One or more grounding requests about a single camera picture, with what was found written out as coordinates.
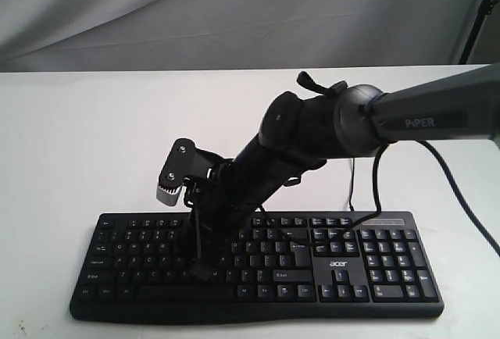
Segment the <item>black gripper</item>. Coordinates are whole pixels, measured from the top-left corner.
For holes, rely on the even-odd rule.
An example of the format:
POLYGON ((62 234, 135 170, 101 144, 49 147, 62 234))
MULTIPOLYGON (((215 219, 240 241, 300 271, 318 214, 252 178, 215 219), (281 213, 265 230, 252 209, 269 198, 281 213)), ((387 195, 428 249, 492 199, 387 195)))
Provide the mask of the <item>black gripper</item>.
POLYGON ((191 207, 191 233, 196 251, 191 274, 210 280, 230 255, 230 237, 246 218, 288 181, 301 179, 301 168, 279 159, 223 160, 208 178, 188 181, 184 203, 191 207))

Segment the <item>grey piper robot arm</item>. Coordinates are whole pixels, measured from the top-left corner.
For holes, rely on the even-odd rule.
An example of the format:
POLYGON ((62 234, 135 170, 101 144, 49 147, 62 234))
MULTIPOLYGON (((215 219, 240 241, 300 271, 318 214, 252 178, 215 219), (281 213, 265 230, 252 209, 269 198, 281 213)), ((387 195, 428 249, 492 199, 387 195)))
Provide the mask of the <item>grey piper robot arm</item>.
POLYGON ((304 72, 297 81, 314 96, 278 96, 257 135, 198 188, 194 277, 212 276, 229 238, 281 186, 330 159, 379 160, 399 141, 499 139, 498 64, 393 93, 344 81, 321 87, 304 72))

